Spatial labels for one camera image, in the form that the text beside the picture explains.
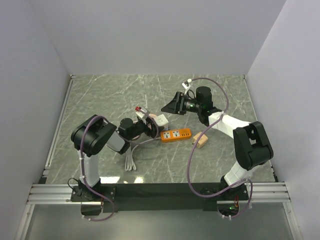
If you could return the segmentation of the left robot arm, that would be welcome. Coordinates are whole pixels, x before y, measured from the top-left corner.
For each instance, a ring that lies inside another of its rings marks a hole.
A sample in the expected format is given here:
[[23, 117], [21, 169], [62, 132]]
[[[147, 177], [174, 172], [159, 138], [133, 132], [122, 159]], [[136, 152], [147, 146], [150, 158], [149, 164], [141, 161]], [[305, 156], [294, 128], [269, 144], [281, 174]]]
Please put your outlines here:
[[79, 156], [78, 187], [82, 189], [82, 195], [88, 201], [94, 201], [103, 195], [98, 154], [105, 146], [122, 155], [131, 148], [131, 143], [140, 135], [151, 137], [152, 142], [164, 129], [154, 117], [142, 112], [137, 114], [136, 121], [124, 118], [119, 126], [101, 115], [93, 115], [76, 127], [70, 139]]

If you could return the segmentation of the orange power strip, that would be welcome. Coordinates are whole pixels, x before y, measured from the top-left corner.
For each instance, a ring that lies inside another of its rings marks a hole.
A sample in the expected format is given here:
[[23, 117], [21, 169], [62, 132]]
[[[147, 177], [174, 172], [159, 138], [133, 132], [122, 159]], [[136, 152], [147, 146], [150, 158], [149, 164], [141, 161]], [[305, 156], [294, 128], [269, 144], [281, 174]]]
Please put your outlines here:
[[160, 133], [160, 138], [163, 143], [187, 140], [191, 137], [192, 133], [189, 128], [166, 130]]

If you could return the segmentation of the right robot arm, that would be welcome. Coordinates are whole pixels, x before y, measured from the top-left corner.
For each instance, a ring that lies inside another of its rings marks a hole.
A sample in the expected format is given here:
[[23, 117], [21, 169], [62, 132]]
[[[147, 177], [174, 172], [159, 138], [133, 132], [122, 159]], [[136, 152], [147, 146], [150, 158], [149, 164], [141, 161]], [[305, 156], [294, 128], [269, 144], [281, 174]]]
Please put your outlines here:
[[224, 184], [219, 187], [221, 197], [226, 200], [237, 194], [239, 181], [249, 178], [259, 166], [274, 156], [263, 124], [259, 121], [239, 120], [225, 114], [214, 106], [209, 87], [197, 87], [194, 98], [189, 98], [186, 92], [177, 91], [161, 111], [179, 115], [187, 112], [196, 113], [202, 124], [233, 139], [236, 162], [222, 177], [221, 181]]

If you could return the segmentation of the pink round power socket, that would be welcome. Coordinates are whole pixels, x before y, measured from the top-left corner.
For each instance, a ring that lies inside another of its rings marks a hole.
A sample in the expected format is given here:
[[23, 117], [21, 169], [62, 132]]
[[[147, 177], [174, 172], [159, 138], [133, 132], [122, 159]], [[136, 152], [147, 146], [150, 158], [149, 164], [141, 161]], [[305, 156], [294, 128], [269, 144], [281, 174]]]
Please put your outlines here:
[[150, 113], [147, 117], [146, 117], [146, 124], [149, 126], [151, 125], [155, 125], [155, 126], [159, 126], [159, 124], [157, 123], [157, 115]]

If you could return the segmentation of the white square smart plug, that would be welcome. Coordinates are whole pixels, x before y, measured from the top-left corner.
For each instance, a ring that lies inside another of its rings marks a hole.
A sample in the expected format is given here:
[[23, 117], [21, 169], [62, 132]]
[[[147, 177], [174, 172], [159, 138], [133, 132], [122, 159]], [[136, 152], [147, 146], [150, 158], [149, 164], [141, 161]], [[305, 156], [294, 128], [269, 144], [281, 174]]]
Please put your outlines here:
[[164, 127], [165, 129], [168, 128], [169, 121], [164, 114], [157, 115], [153, 119], [159, 127]]

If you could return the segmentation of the aluminium rail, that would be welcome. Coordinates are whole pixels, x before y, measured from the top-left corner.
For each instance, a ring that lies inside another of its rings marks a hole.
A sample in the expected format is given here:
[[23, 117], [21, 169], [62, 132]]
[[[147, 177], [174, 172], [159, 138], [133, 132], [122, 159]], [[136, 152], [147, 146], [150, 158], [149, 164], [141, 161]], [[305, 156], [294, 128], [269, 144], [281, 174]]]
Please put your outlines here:
[[26, 203], [28, 205], [71, 204], [72, 189], [67, 184], [33, 184]]

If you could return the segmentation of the black base bar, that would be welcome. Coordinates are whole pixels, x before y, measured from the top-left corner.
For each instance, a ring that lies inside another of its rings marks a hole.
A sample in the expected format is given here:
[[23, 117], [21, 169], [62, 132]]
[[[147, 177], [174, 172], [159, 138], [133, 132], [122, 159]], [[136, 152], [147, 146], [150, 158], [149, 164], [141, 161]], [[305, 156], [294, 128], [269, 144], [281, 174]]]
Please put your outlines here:
[[79, 183], [72, 188], [70, 201], [82, 203], [81, 212], [99, 215], [112, 211], [203, 210], [217, 211], [219, 201], [247, 201], [245, 184], [215, 197], [199, 197], [187, 183], [102, 183], [93, 187], [95, 194]]

